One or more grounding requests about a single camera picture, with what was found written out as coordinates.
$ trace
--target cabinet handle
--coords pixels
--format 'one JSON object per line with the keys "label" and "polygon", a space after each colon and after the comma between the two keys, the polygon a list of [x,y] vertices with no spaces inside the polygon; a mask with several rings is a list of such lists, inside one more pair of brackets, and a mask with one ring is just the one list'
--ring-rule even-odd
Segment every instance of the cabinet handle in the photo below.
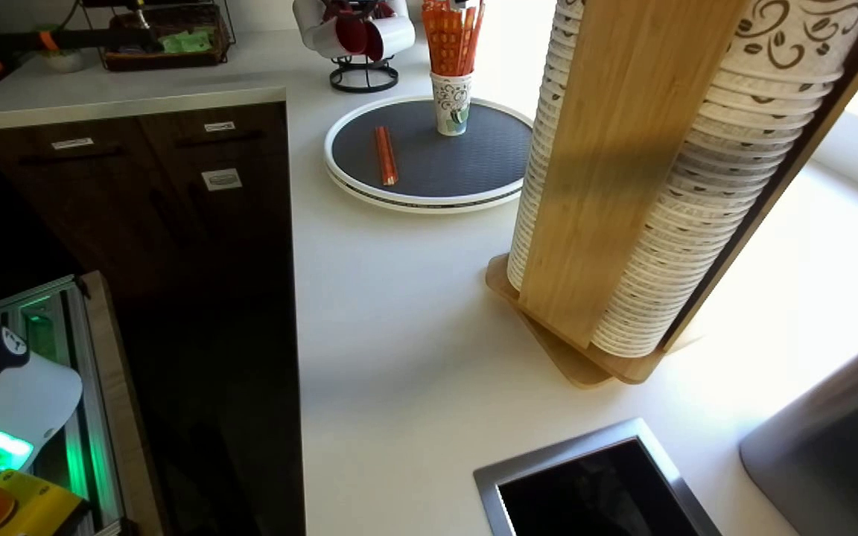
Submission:
{"label": "cabinet handle", "polygon": [[72,161],[100,161],[100,157],[117,157],[117,154],[126,154],[126,149],[109,142],[109,146],[82,146],[82,149],[65,149],[65,151],[50,151],[50,154],[23,154],[23,157],[18,157],[18,164],[23,164],[23,167],[59,167],[59,164],[72,164]]}
{"label": "cabinet handle", "polygon": [[175,218],[172,204],[167,203],[167,197],[161,191],[151,191],[149,203],[151,203],[163,233],[170,236],[170,240],[179,249],[185,249],[190,237],[188,237],[185,225],[179,225],[179,218]]}
{"label": "cabinet handle", "polygon": [[175,139],[175,146],[188,149],[188,146],[252,142],[252,139],[261,139],[261,136],[264,136],[261,127],[214,132],[214,133],[206,133],[206,136],[181,136],[181,139]]}

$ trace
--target sink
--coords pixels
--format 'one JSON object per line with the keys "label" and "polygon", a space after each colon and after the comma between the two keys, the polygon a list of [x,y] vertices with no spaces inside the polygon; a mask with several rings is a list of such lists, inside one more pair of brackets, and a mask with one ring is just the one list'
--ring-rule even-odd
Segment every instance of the sink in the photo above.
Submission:
{"label": "sink", "polygon": [[719,536],[641,416],[473,470],[492,536]]}

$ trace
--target dark wood cabinet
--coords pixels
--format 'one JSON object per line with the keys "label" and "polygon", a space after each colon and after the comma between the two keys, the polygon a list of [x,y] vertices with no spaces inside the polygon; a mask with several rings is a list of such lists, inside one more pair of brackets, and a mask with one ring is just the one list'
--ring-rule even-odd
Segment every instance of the dark wood cabinet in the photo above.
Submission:
{"label": "dark wood cabinet", "polygon": [[287,106],[0,132],[0,170],[129,307],[261,294],[288,277]]}

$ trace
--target white countertop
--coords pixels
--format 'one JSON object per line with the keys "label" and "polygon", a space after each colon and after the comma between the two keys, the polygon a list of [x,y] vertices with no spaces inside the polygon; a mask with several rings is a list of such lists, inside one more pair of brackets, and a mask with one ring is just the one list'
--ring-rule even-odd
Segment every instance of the white countertop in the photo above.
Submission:
{"label": "white countertop", "polygon": [[[342,96],[288,33],[240,38],[212,69],[32,63],[0,81],[0,127],[287,97],[309,536],[485,536],[477,468],[626,416],[649,422],[721,532],[792,532],[736,440],[858,352],[858,193],[806,167],[646,385],[578,391],[483,282],[516,203],[395,213],[327,179],[342,114],[430,96],[424,47],[395,66],[395,88]],[[497,75],[480,72],[477,96],[534,114],[538,81]]]}

